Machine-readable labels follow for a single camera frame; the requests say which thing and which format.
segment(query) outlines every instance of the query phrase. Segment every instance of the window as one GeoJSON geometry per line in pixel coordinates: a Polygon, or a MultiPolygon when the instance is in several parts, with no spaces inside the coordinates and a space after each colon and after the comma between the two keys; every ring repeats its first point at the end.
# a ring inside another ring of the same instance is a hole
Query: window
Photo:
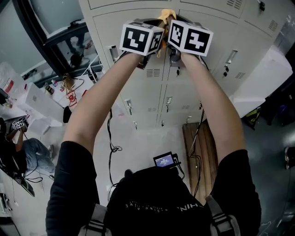
{"type": "MultiPolygon", "coordinates": [[[[96,58],[78,0],[12,2],[19,21],[42,58],[29,67],[31,70],[21,73],[25,80],[42,87],[52,78],[61,80],[65,73],[76,77],[96,58]]],[[[93,63],[95,72],[102,69],[99,61],[98,57],[93,63]]]]}
{"type": "Polygon", "coordinates": [[[2,2],[0,7],[0,62],[8,62],[30,82],[55,77],[56,73],[29,38],[12,2],[2,2]]]}

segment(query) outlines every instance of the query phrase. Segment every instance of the box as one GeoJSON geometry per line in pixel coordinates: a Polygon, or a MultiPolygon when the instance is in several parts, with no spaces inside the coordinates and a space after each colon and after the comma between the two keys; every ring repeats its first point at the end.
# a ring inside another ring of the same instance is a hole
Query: box
{"type": "Polygon", "coordinates": [[[136,21],[123,25],[120,49],[147,56],[158,51],[164,29],[136,21]]]}
{"type": "Polygon", "coordinates": [[[212,38],[213,32],[199,23],[171,21],[168,43],[180,52],[207,56],[212,38]]]}

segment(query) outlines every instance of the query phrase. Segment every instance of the white locker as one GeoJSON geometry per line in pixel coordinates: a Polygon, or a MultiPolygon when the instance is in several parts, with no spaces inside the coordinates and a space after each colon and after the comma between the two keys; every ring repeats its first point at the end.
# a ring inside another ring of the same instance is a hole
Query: white locker
{"type": "Polygon", "coordinates": [[[235,17],[240,17],[243,11],[245,0],[180,0],[181,2],[207,6],[235,17]]]}
{"type": "Polygon", "coordinates": [[[157,113],[140,113],[131,116],[132,125],[135,129],[154,128],[157,124],[157,113]]]}
{"type": "Polygon", "coordinates": [[[167,84],[162,113],[189,111],[199,106],[200,100],[192,81],[167,84]]]}
{"type": "Polygon", "coordinates": [[[127,111],[134,115],[139,112],[158,112],[161,84],[128,80],[121,91],[121,97],[127,111]]]}
{"type": "Polygon", "coordinates": [[[147,0],[88,0],[91,9],[113,5],[117,3],[124,3],[124,2],[137,2],[137,1],[147,1],[147,0]]]}
{"type": "Polygon", "coordinates": [[[240,28],[231,48],[213,73],[228,96],[232,95],[251,74],[270,46],[271,41],[265,37],[248,28],[240,28]]]}
{"type": "Polygon", "coordinates": [[[276,37],[287,17],[286,11],[283,10],[283,2],[281,0],[263,0],[263,2],[265,10],[261,11],[257,0],[247,0],[244,19],[269,36],[276,37]]]}
{"type": "Polygon", "coordinates": [[[190,112],[161,113],[158,127],[182,125],[195,123],[201,120],[202,110],[192,110],[190,112]]]}
{"type": "Polygon", "coordinates": [[[180,10],[179,14],[192,22],[199,22],[214,33],[208,55],[203,57],[209,69],[214,70],[223,53],[234,40],[233,35],[237,24],[199,12],[180,10]]]}
{"type": "MultiPolygon", "coordinates": [[[[122,52],[119,49],[120,38],[123,24],[128,20],[158,18],[161,15],[162,9],[135,9],[120,12],[112,12],[94,17],[95,26],[103,46],[106,59],[109,66],[114,64],[110,46],[116,46],[117,52],[120,55],[122,52]]],[[[161,53],[161,57],[157,58],[152,55],[144,70],[135,70],[130,80],[149,80],[161,81],[163,79],[165,52],[161,53]]]]}
{"type": "Polygon", "coordinates": [[[189,73],[186,68],[170,67],[168,81],[190,81],[189,73]]]}

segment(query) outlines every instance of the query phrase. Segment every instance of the small screen display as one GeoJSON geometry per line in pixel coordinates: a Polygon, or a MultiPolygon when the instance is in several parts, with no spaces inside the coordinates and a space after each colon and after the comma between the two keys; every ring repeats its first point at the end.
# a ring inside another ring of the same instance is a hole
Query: small screen display
{"type": "Polygon", "coordinates": [[[156,159],[156,166],[165,167],[171,164],[173,164],[173,158],[171,155],[156,159]]]}

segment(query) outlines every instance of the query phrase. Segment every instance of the backpack strap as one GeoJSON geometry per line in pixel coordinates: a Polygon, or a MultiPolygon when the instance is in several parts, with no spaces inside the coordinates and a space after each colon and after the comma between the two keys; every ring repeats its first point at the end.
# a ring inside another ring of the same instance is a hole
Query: backpack strap
{"type": "Polygon", "coordinates": [[[223,213],[212,195],[206,198],[213,222],[210,225],[211,236],[241,236],[240,227],[233,215],[223,213]]]}
{"type": "Polygon", "coordinates": [[[106,212],[105,206],[96,204],[91,220],[80,229],[78,236],[112,236],[111,231],[104,225],[106,212]]]}

